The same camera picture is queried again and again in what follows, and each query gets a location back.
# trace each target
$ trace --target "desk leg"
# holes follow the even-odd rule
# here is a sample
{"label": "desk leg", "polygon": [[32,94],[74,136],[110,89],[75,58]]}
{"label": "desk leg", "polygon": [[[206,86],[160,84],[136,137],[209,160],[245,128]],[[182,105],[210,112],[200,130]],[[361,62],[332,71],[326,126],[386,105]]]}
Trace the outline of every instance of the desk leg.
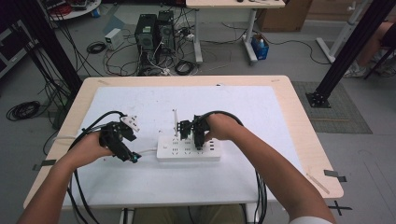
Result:
{"label": "desk leg", "polygon": [[201,43],[199,42],[199,9],[195,9],[195,34],[194,34],[195,61],[202,63]]}
{"label": "desk leg", "polygon": [[258,61],[256,54],[254,53],[253,48],[251,47],[251,44],[250,44],[250,38],[251,38],[251,33],[253,31],[254,20],[256,19],[256,12],[257,12],[256,8],[253,8],[250,11],[247,35],[246,35],[246,37],[244,37],[244,45],[245,45],[245,48],[247,49],[247,54],[250,59],[250,64],[256,63]]}

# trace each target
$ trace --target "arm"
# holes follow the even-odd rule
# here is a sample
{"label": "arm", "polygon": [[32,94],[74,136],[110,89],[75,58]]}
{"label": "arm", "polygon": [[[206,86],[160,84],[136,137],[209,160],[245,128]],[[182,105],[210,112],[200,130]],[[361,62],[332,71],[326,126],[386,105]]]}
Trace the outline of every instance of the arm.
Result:
{"label": "arm", "polygon": [[52,166],[18,223],[57,223],[73,172],[80,166],[110,155],[110,150],[100,147],[99,133],[85,136]]}
{"label": "arm", "polygon": [[212,137],[232,140],[285,207],[290,220],[321,217],[335,223],[330,209],[315,187],[276,150],[228,116],[213,114],[206,120],[210,132],[205,140]]}

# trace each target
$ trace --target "plug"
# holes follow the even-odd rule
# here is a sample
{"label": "plug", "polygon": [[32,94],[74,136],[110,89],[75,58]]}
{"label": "plug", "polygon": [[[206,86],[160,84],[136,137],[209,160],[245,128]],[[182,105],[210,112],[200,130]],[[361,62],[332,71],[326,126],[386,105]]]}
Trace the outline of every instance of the plug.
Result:
{"label": "plug", "polygon": [[163,69],[163,75],[170,76],[171,75],[171,70],[169,70],[169,68],[164,68]]}
{"label": "plug", "polygon": [[187,35],[187,40],[192,41],[193,39],[194,39],[194,35],[193,34]]}

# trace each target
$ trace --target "power outlet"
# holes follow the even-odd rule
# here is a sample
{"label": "power outlet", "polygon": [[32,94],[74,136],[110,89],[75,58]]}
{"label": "power outlet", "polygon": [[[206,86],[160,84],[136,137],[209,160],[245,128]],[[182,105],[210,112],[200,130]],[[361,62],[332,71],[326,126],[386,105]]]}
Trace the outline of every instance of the power outlet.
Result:
{"label": "power outlet", "polygon": [[219,161],[220,157],[219,140],[210,140],[198,150],[190,138],[180,140],[175,136],[160,136],[158,139],[159,161]]}

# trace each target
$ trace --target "floor mat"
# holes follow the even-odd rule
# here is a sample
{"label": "floor mat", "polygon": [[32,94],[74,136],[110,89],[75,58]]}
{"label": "floor mat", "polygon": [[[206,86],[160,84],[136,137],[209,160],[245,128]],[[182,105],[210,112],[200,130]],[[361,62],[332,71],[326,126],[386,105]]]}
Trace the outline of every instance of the floor mat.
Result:
{"label": "floor mat", "polygon": [[292,85],[315,132],[373,133],[341,83],[337,84],[328,99],[331,108],[314,108],[308,103],[305,93],[314,92],[319,82],[292,82]]}

